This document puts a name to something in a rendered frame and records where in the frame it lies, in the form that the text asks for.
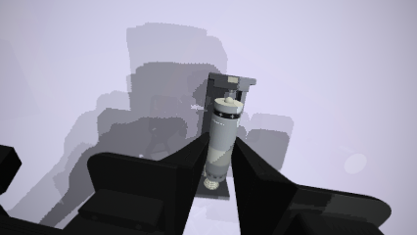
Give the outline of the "grey cylindrical battery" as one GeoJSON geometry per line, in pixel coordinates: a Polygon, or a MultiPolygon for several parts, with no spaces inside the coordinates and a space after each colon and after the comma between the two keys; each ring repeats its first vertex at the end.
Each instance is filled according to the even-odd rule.
{"type": "Polygon", "coordinates": [[[222,182],[227,174],[236,140],[243,103],[231,97],[217,98],[211,115],[206,178],[222,182]]]}

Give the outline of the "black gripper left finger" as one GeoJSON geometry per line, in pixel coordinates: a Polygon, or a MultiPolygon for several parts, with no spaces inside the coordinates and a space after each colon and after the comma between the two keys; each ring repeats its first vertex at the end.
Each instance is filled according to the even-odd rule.
{"type": "Polygon", "coordinates": [[[87,168],[95,190],[107,189],[164,202],[166,235],[182,235],[203,173],[209,132],[159,160],[114,153],[92,155],[87,168]]]}

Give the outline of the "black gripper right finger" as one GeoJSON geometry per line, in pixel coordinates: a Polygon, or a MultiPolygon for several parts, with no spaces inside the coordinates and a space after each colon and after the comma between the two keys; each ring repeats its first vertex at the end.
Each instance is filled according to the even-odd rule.
{"type": "Polygon", "coordinates": [[[241,235],[284,235],[298,212],[371,222],[378,228],[392,214],[389,204],[370,195],[291,181],[239,137],[231,164],[241,235]]]}

